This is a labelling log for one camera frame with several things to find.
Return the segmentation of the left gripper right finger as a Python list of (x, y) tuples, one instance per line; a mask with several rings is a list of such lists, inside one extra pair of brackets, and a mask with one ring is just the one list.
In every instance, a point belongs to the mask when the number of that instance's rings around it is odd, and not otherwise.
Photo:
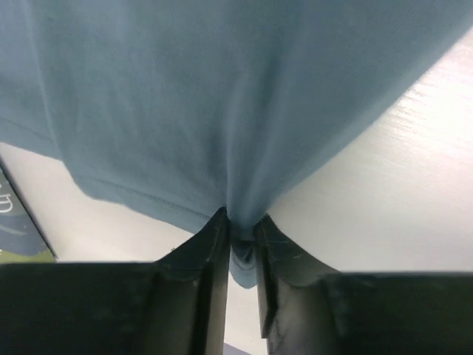
[(270, 354), (470, 354), (469, 272), (340, 272), (269, 218), (254, 228)]

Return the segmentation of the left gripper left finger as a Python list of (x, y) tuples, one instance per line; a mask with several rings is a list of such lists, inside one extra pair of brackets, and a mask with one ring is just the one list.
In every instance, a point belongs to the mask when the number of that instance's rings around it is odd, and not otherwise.
[(229, 221), (153, 263), (1, 267), (3, 354), (221, 354)]

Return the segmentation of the grey-blue t shirt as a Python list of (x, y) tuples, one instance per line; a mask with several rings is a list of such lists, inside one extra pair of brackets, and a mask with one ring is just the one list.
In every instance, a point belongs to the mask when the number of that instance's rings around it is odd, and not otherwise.
[(472, 26), (470, 1), (3, 1), (1, 141), (190, 232), (251, 229)]

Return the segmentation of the folded printed blue t shirt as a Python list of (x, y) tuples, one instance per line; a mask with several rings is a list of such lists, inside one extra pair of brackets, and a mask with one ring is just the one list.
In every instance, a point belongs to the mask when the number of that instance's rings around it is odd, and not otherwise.
[(1, 166), (1, 264), (55, 261), (19, 188)]

